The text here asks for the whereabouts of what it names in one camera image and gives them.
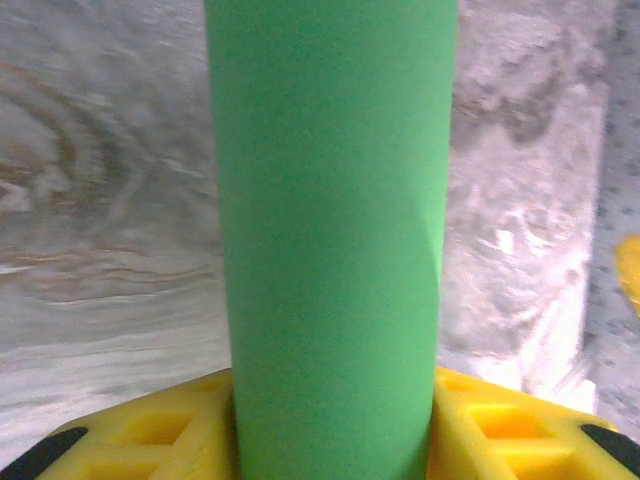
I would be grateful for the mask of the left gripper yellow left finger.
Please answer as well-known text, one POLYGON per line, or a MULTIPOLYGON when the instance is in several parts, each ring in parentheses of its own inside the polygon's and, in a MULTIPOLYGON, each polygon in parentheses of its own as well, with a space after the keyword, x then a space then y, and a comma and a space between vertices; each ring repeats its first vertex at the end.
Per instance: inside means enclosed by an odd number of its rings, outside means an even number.
POLYGON ((232 373, 70 421, 1 469, 0 480, 239 480, 232 373))

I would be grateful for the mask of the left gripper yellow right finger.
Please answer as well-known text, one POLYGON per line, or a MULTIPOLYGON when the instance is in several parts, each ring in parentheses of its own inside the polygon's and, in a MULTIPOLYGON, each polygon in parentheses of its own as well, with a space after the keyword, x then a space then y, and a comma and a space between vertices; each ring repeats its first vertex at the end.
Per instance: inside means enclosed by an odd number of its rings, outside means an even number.
POLYGON ((640 480, 608 421, 439 367, 428 480, 640 480))

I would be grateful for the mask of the green paper sheet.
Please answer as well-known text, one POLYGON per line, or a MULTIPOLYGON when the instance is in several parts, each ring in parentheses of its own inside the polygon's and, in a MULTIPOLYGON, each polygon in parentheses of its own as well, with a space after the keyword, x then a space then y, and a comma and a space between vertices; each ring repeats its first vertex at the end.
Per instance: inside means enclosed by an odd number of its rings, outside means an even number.
POLYGON ((241 480, 425 480, 457 0, 203 0, 241 480))

